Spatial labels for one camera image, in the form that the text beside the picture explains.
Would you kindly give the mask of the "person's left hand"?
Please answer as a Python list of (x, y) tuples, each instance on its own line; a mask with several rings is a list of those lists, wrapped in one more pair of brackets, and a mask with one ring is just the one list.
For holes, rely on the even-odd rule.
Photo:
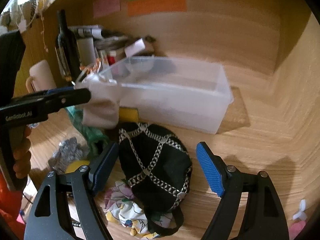
[(31, 142), (28, 138), (30, 134), (31, 129), (29, 127), (26, 127), (24, 129), (22, 142), (13, 151), (13, 155), (15, 158), (13, 169), (18, 179), (25, 178), (31, 170)]

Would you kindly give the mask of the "orange red sleeve forearm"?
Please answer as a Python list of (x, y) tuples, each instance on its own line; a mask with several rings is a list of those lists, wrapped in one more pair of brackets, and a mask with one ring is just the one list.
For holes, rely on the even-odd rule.
[(18, 239), (24, 238), (25, 225), (17, 221), (20, 213), (22, 192), (10, 191), (3, 175), (1, 174), (1, 215)]

